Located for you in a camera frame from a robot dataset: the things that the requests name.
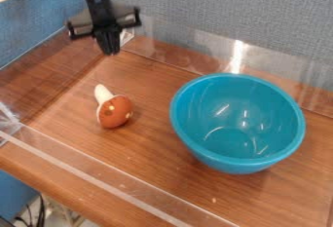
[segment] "mushroom cap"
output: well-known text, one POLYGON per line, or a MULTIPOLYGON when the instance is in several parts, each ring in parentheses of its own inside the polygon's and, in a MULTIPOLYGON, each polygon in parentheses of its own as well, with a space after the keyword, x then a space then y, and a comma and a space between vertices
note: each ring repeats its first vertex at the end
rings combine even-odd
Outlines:
POLYGON ((107 100, 98 112, 99 123, 103 128, 111 129, 127 122, 133 115, 133 103, 125 95, 117 95, 107 100))

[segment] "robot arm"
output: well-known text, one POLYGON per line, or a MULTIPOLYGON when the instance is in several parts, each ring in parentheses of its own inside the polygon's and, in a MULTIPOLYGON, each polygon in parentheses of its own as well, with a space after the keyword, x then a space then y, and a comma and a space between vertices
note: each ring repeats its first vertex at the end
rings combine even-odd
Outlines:
POLYGON ((82 23, 75 25, 78 19, 69 23, 71 38, 81 35, 93 35, 97 38, 105 54, 115 55, 119 52, 119 34, 127 27, 141 25, 139 10, 135 7, 115 5, 111 0, 86 0, 89 12, 81 14, 81 21, 85 21, 85 31, 82 23))

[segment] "floor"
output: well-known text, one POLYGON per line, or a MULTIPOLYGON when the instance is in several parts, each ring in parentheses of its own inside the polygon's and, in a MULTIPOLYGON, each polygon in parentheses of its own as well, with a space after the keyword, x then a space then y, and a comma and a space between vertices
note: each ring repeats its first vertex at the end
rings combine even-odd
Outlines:
MULTIPOLYGON (((38 219, 39 204, 41 204, 39 198, 35 199, 32 201, 32 203, 30 204, 34 226, 35 226, 36 219, 38 219)), ((49 209, 49 208, 46 210, 46 216, 47 216, 46 227, 71 227, 71 225, 66 221, 66 218, 58 212, 55 212, 55 211, 53 212, 51 209, 49 209)), ((28 216, 27 209, 23 211, 22 218, 28 223, 30 216, 28 216)), ((16 227, 26 227, 26 225, 19 221, 15 221, 14 224, 16 227)), ((91 221, 85 220, 83 223, 79 225, 79 227, 98 227, 98 225, 95 223, 93 223, 91 221)))

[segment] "toy mushroom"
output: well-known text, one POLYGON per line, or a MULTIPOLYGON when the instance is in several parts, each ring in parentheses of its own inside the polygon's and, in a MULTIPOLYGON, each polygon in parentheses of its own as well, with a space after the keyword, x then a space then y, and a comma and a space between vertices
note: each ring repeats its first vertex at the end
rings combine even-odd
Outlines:
POLYGON ((125 124, 133 115, 130 99, 125 95, 113 95, 102 84, 95 88, 95 97, 99 102, 97 116, 102 127, 111 129, 125 124))

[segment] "mushroom stem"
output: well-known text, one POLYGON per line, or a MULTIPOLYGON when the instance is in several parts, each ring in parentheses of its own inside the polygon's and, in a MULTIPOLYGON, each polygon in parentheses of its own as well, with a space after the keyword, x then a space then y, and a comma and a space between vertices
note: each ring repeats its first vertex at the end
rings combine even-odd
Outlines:
POLYGON ((113 97, 114 97, 114 94, 110 92, 110 90, 106 88, 106 86, 99 84, 95 87, 95 98, 99 102, 99 105, 102 105, 113 97))

